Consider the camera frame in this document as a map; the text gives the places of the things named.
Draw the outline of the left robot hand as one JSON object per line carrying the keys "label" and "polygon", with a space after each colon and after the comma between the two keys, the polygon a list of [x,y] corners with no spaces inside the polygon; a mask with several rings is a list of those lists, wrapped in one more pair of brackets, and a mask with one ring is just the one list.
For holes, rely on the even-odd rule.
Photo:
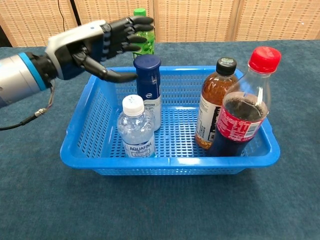
{"label": "left robot hand", "polygon": [[45,53],[61,80],[88,72],[107,82],[131,82],[136,74],[108,70],[102,62],[125,52],[138,51],[139,44],[146,42],[146,38],[136,34],[153,30],[153,22],[148,16],[129,16],[111,23],[95,20],[50,37]]}

